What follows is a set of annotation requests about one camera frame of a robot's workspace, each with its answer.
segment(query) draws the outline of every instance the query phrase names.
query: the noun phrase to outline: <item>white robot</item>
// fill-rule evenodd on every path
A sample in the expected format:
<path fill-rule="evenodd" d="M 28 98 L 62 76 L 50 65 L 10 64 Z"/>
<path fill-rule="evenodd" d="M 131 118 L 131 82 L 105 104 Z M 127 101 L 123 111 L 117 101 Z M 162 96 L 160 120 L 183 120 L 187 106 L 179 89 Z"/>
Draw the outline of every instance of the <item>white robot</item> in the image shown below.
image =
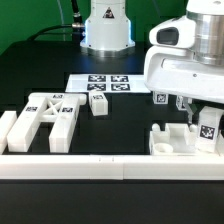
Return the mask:
<path fill-rule="evenodd" d="M 158 25 L 149 38 L 149 90 L 183 96 L 191 114 L 187 98 L 224 103 L 224 0 L 189 0 L 186 16 Z M 201 111 L 198 148 L 214 150 L 222 114 L 216 108 Z"/>
<path fill-rule="evenodd" d="M 131 22 L 125 15 L 125 0 L 91 0 L 91 15 L 85 23 L 83 52 L 116 57 L 134 50 Z"/>

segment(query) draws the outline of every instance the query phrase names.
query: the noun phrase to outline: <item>black cable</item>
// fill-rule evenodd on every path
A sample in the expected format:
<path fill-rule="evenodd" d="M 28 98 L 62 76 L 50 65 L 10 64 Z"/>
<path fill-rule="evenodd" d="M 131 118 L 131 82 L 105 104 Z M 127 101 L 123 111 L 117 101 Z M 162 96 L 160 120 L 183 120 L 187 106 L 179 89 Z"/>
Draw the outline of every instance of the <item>black cable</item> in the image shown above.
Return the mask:
<path fill-rule="evenodd" d="M 71 0 L 71 2 L 72 2 L 73 12 L 74 13 L 79 13 L 79 7 L 78 7 L 78 4 L 77 4 L 77 1 L 76 0 Z"/>
<path fill-rule="evenodd" d="M 81 13 L 79 12 L 77 0 L 71 0 L 71 3 L 72 3 L 72 9 L 74 13 L 74 16 L 73 16 L 74 23 L 82 23 L 82 16 L 81 16 Z"/>
<path fill-rule="evenodd" d="M 30 36 L 27 40 L 28 41 L 33 41 L 38 36 L 42 35 L 43 33 L 46 33 L 47 31 L 57 30 L 57 29 L 63 29 L 63 28 L 72 28 L 72 25 L 71 24 L 65 24 L 65 25 L 51 26 L 51 27 L 48 27 L 48 28 L 45 28 L 45 29 L 40 30 L 36 34 Z"/>

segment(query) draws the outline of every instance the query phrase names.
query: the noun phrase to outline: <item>white cube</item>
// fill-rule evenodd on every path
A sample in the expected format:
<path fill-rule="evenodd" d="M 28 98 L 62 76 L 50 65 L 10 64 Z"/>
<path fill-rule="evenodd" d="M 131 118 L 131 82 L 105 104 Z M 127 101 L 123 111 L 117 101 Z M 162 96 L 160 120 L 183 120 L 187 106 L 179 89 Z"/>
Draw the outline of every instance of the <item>white cube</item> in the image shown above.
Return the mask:
<path fill-rule="evenodd" d="M 184 101 L 184 98 L 182 96 L 177 96 L 176 106 L 177 106 L 177 109 L 178 110 L 182 110 L 182 111 L 185 111 L 186 110 L 183 101 Z"/>
<path fill-rule="evenodd" d="M 204 107 L 199 113 L 198 134 L 195 147 L 201 151 L 215 152 L 219 135 L 219 123 L 223 110 Z"/>
<path fill-rule="evenodd" d="M 162 92 L 153 92 L 154 104 L 168 104 L 169 94 Z"/>
<path fill-rule="evenodd" d="M 90 91 L 89 105 L 93 116 L 108 115 L 108 101 L 103 92 L 96 90 Z"/>

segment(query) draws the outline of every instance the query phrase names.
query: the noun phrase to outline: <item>white wooden block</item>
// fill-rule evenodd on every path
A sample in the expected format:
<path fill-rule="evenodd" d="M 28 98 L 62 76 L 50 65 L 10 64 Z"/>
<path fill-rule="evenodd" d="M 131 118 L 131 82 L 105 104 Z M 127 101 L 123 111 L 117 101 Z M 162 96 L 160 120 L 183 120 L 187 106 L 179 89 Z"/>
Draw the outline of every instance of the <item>white wooden block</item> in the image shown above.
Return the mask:
<path fill-rule="evenodd" d="M 219 135 L 219 123 L 223 110 L 204 107 L 199 114 L 196 148 L 205 152 L 214 152 Z"/>
<path fill-rule="evenodd" d="M 50 152 L 67 153 L 69 151 L 79 106 L 79 95 L 71 95 L 64 98 L 59 115 L 49 136 Z"/>
<path fill-rule="evenodd" d="M 5 111 L 0 119 L 0 154 L 7 145 L 7 135 L 17 120 L 16 111 Z"/>
<path fill-rule="evenodd" d="M 108 101 L 101 91 L 89 92 L 89 105 L 93 116 L 108 115 Z"/>
<path fill-rule="evenodd" d="M 177 96 L 177 99 L 176 99 L 176 106 L 177 106 L 177 109 L 180 110 L 180 111 L 186 111 L 186 108 L 184 106 L 184 102 L 183 102 L 183 97 L 182 96 Z"/>
<path fill-rule="evenodd" d="M 153 92 L 154 104 L 168 104 L 169 94 L 161 92 Z"/>
<path fill-rule="evenodd" d="M 46 109 L 45 97 L 30 99 L 7 136 L 10 152 L 27 152 L 40 126 L 39 116 Z"/>

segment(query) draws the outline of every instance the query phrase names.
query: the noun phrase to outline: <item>white plastic part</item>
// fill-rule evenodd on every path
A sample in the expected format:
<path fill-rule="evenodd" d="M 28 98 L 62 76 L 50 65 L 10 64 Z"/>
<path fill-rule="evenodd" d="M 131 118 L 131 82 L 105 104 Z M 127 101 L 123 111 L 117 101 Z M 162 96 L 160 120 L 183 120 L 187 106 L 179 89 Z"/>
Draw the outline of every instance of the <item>white plastic part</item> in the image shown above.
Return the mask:
<path fill-rule="evenodd" d="M 224 1 L 189 0 L 187 11 L 206 15 L 224 15 Z"/>
<path fill-rule="evenodd" d="M 154 104 L 168 104 L 169 94 L 161 92 L 153 92 Z"/>
<path fill-rule="evenodd" d="M 180 111 L 185 111 L 186 110 L 183 101 L 184 100 L 183 100 L 182 96 L 177 96 L 177 98 L 176 98 L 176 106 L 177 106 L 177 109 L 180 110 Z"/>
<path fill-rule="evenodd" d="M 102 91 L 89 92 L 89 106 L 93 116 L 108 115 L 108 101 Z"/>
<path fill-rule="evenodd" d="M 9 151 L 27 152 L 40 123 L 52 122 L 55 124 L 49 137 L 50 152 L 68 152 L 79 106 L 85 103 L 84 94 L 31 94 L 28 104 L 7 136 Z"/>
<path fill-rule="evenodd" d="M 204 107 L 199 114 L 199 128 L 195 147 L 201 151 L 214 152 L 217 147 L 219 123 L 223 110 Z"/>
<path fill-rule="evenodd" d="M 46 107 L 46 97 L 34 97 L 28 102 L 7 136 L 10 152 L 28 151 L 40 126 L 39 116 Z"/>
<path fill-rule="evenodd" d="M 125 15 L 125 0 L 92 0 L 81 47 L 97 51 L 121 51 L 135 46 L 131 23 Z"/>
<path fill-rule="evenodd" d="M 145 58 L 149 90 L 192 99 L 224 103 L 223 73 L 224 67 L 193 61 L 193 52 L 186 49 L 153 46 Z"/>
<path fill-rule="evenodd" d="M 68 153 L 79 114 L 79 96 L 65 97 L 49 136 L 50 152 Z"/>
<path fill-rule="evenodd" d="M 149 147 L 152 156 L 206 156 L 218 157 L 221 152 L 218 149 L 223 146 L 220 141 L 217 149 L 210 153 L 199 151 L 195 146 L 197 138 L 197 127 L 188 128 L 187 124 L 167 123 L 165 131 L 151 131 Z"/>
<path fill-rule="evenodd" d="M 16 111 L 5 111 L 0 119 L 0 154 L 7 146 L 7 135 L 17 120 Z"/>
<path fill-rule="evenodd" d="M 195 43 L 196 23 L 189 20 L 186 16 L 180 19 L 170 19 L 153 28 L 149 33 L 149 40 L 153 45 L 161 45 L 157 42 L 157 33 L 166 28 L 176 28 L 179 33 L 178 43 L 176 45 L 167 45 L 170 48 L 191 48 Z"/>

